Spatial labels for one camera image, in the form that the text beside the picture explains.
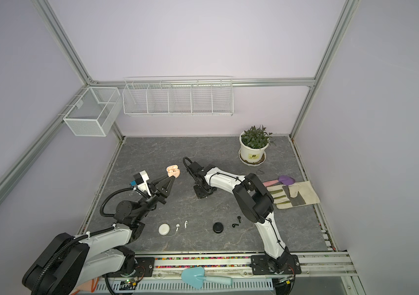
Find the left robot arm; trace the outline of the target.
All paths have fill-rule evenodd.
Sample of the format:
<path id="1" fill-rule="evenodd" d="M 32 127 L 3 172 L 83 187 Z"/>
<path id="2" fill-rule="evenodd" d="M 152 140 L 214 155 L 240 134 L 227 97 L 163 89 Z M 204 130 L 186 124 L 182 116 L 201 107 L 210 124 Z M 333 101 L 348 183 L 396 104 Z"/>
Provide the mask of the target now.
<path id="1" fill-rule="evenodd" d="M 22 284 L 33 295 L 68 295 L 92 279 L 110 274 L 144 274 L 135 252 L 128 244 L 136 241 L 145 224 L 143 218 L 165 204 L 175 177 L 161 177 L 145 191 L 137 186 L 124 189 L 141 195 L 137 202 L 122 201 L 111 216 L 115 222 L 107 228 L 81 236 L 57 235 L 25 273 Z"/>

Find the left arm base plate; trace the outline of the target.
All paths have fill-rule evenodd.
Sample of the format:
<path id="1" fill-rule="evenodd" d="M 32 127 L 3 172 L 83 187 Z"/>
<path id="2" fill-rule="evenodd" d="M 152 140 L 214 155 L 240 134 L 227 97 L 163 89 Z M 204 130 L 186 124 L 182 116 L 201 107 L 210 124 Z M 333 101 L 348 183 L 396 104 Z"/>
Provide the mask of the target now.
<path id="1" fill-rule="evenodd" d="M 155 257 L 137 257 L 132 267 L 125 266 L 116 271 L 109 273 L 110 278 L 129 278 L 129 277 L 151 277 L 153 276 Z"/>

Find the pink earbud charging case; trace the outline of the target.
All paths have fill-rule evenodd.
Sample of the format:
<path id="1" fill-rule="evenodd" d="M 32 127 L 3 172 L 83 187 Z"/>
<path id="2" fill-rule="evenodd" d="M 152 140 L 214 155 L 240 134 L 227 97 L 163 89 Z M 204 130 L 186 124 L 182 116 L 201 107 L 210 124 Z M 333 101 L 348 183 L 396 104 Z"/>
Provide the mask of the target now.
<path id="1" fill-rule="evenodd" d="M 166 171 L 167 171 L 168 177 L 175 177 L 175 178 L 178 178 L 181 173 L 177 165 L 168 166 Z"/>

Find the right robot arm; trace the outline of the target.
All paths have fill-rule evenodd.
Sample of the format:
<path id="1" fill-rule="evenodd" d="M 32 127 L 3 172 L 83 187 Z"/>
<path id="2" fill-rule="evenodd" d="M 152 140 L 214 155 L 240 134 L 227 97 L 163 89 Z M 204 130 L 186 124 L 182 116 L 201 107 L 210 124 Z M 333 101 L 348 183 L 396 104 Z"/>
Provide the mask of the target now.
<path id="1" fill-rule="evenodd" d="M 242 214 L 256 225 L 264 254 L 251 256 L 250 267 L 254 275 L 298 275 L 302 272 L 298 257 L 290 253 L 278 231 L 274 199 L 255 174 L 235 175 L 214 165 L 202 167 L 188 157 L 182 161 L 195 181 L 197 197 L 208 197 L 217 189 L 229 192 L 234 195 Z"/>

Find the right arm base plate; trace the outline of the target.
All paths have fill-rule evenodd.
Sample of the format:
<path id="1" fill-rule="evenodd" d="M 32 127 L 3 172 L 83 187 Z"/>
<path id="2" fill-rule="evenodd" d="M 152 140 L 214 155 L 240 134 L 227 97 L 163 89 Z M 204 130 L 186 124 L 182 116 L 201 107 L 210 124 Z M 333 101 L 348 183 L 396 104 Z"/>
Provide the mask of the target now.
<path id="1" fill-rule="evenodd" d="M 278 259 L 274 259 L 268 254 L 252 255 L 250 260 L 250 268 L 254 275 L 299 275 L 302 273 L 296 255 L 285 253 Z"/>

